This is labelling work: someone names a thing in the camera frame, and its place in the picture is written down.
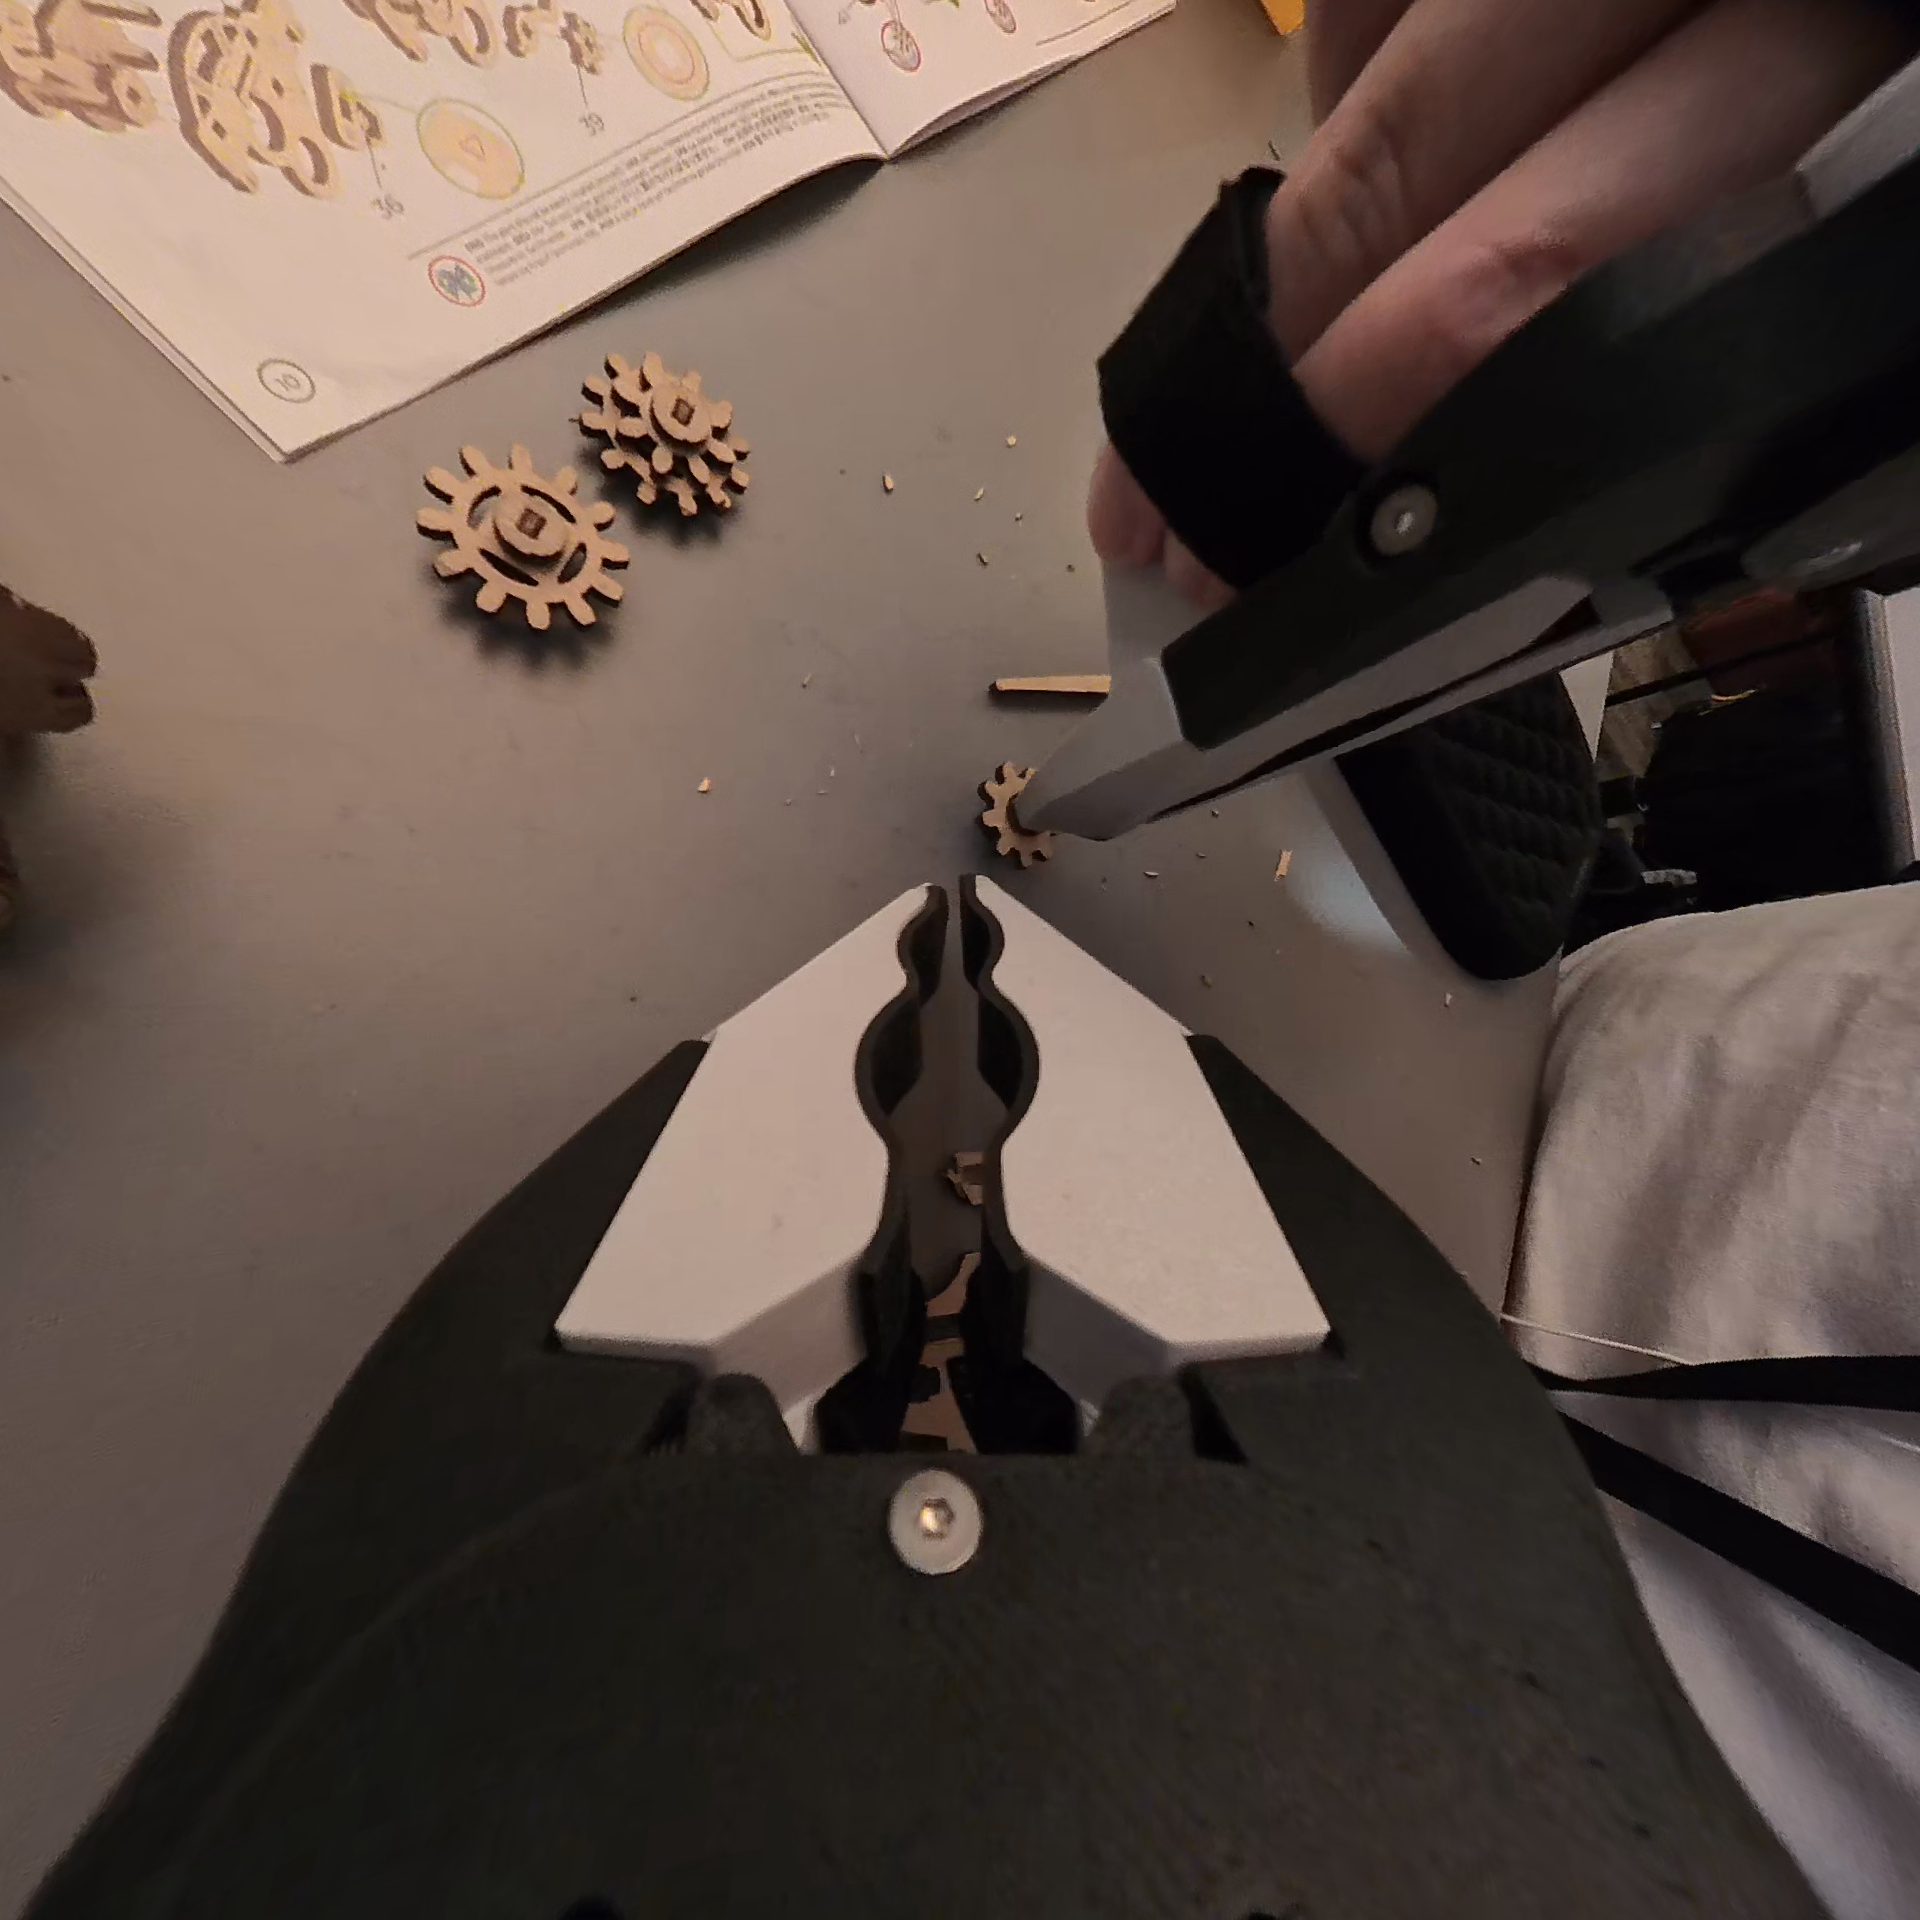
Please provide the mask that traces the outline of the laser-cut plywood sheet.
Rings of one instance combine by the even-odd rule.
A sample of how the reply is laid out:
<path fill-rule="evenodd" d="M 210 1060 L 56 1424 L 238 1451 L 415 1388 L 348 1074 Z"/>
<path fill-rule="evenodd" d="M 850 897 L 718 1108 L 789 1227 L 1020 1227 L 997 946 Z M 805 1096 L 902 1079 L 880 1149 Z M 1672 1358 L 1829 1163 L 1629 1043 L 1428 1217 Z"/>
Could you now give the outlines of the laser-cut plywood sheet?
<path fill-rule="evenodd" d="M 982 1276 L 982 1248 L 969 1248 L 954 1264 L 954 1276 L 929 1293 L 929 1320 L 921 1320 L 921 1358 L 916 1358 L 916 1376 L 908 1376 L 908 1405 L 902 1405 L 902 1433 L 895 1433 L 895 1451 L 916 1451 L 916 1455 L 970 1455 L 970 1424 L 969 1424 L 969 1405 L 960 1405 L 960 1370 L 969 1370 L 969 1289 Z"/>

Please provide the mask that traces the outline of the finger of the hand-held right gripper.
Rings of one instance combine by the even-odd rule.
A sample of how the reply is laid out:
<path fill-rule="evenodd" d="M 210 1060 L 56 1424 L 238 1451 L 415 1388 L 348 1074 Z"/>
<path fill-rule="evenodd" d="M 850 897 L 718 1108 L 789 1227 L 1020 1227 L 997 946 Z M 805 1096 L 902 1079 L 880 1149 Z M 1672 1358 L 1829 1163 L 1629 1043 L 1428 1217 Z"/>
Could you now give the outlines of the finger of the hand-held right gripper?
<path fill-rule="evenodd" d="M 1483 557 L 1436 572 L 1307 554 L 1232 610 L 1198 614 L 1170 572 L 1104 563 L 1112 696 L 1029 775 L 1029 822 L 1097 830 L 1104 787 L 1137 774 L 1137 754 L 1187 743 L 1223 748 L 1515 592 L 1589 594 L 1595 581 L 1595 557 Z"/>
<path fill-rule="evenodd" d="M 1274 720 L 1241 728 L 1223 748 L 1160 748 L 1137 754 L 1137 774 L 1104 787 L 1097 843 L 1178 815 L 1194 800 L 1232 798 L 1241 787 L 1359 754 L 1374 743 L 1411 732 L 1483 696 L 1557 680 L 1589 664 L 1641 636 L 1672 621 L 1665 592 L 1515 592 L 1496 610 L 1475 610 L 1391 658 L 1366 664 L 1350 685 L 1281 708 Z"/>

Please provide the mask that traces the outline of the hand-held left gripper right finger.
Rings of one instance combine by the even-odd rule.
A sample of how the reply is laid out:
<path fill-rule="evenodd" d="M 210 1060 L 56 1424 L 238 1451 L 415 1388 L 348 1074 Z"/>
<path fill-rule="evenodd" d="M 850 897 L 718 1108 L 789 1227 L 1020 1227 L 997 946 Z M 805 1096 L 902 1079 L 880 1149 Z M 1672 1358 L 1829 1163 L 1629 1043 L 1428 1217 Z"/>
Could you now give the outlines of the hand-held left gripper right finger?
<path fill-rule="evenodd" d="M 1327 1348 L 1187 1022 L 994 878 L 960 878 L 960 957 L 1003 1103 L 960 1307 L 969 1424 L 1084 1433 L 1122 1383 Z"/>

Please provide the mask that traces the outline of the person's right hand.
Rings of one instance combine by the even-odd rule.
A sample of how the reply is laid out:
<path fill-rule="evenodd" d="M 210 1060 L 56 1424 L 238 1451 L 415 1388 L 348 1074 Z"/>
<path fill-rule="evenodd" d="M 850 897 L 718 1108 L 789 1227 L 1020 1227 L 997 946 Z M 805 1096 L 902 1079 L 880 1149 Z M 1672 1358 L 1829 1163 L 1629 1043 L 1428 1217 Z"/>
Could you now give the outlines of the person's right hand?
<path fill-rule="evenodd" d="M 1321 127 L 1270 206 L 1307 409 L 1382 466 L 1576 273 L 1790 173 L 1899 62 L 1899 7 L 1307 7 Z"/>

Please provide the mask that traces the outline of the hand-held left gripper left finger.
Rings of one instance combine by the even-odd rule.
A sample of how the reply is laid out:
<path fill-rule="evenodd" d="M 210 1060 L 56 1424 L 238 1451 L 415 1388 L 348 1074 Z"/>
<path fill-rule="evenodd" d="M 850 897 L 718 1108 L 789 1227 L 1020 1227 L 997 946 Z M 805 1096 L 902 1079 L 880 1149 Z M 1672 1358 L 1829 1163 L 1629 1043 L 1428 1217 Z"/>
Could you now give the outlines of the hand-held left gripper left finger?
<path fill-rule="evenodd" d="M 895 1103 L 947 889 L 916 884 L 707 1027 L 560 1312 L 572 1358 L 760 1383 L 817 1451 L 895 1451 L 921 1376 Z"/>

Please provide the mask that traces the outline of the black padded wrist rest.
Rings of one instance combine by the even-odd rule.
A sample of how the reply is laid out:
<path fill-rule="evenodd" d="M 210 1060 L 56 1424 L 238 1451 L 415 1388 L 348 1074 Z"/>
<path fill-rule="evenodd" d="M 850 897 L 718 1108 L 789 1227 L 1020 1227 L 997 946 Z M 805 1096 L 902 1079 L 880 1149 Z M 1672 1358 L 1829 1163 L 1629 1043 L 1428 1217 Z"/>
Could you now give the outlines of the black padded wrist rest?
<path fill-rule="evenodd" d="M 1562 953 L 1598 854 L 1598 775 L 1557 671 L 1338 754 L 1338 774 L 1464 972 L 1525 979 Z"/>

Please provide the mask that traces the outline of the small wooden gear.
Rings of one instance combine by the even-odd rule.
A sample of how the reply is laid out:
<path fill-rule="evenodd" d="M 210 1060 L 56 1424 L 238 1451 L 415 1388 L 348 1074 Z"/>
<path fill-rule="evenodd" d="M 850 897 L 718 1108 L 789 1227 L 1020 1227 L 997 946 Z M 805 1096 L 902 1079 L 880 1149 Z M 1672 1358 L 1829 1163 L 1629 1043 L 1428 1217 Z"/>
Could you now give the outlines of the small wooden gear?
<path fill-rule="evenodd" d="M 419 486 L 435 504 L 415 525 L 439 542 L 439 577 L 480 577 L 480 614 L 522 610 L 548 636 L 560 610 L 592 626 L 594 602 L 629 594 L 614 506 L 592 504 L 572 466 L 542 473 L 528 446 L 509 446 L 509 455 L 463 446 L 461 473 L 429 473 Z"/>
<path fill-rule="evenodd" d="M 665 369 L 661 352 L 609 352 L 584 376 L 580 430 L 594 442 L 603 473 L 632 476 L 641 506 L 729 515 L 753 486 L 735 402 L 707 393 L 700 369 Z"/>
<path fill-rule="evenodd" d="M 1020 822 L 1020 792 L 1029 792 L 1035 763 L 1003 761 L 987 787 L 982 787 L 982 833 L 997 860 L 1016 860 L 1020 871 L 1056 860 L 1051 830 Z"/>

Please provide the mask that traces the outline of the printed instruction booklet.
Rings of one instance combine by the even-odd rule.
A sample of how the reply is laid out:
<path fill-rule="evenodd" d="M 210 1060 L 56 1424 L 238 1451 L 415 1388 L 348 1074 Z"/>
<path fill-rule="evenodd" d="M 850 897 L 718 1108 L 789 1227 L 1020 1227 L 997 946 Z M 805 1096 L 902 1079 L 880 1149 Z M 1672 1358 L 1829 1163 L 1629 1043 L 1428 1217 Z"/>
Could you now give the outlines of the printed instruction booklet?
<path fill-rule="evenodd" d="M 269 455 L 1153 0 L 8 0 L 8 206 Z"/>

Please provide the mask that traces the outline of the partly built wooden model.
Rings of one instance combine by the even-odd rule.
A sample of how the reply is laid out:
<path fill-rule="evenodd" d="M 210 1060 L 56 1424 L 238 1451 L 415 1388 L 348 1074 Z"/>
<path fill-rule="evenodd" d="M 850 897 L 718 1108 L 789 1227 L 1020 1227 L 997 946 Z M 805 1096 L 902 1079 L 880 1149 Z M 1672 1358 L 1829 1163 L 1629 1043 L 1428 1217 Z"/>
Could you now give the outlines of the partly built wooden model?
<path fill-rule="evenodd" d="M 95 720 L 95 638 L 56 610 L 0 592 L 0 787 L 23 774 L 45 732 L 81 732 Z"/>

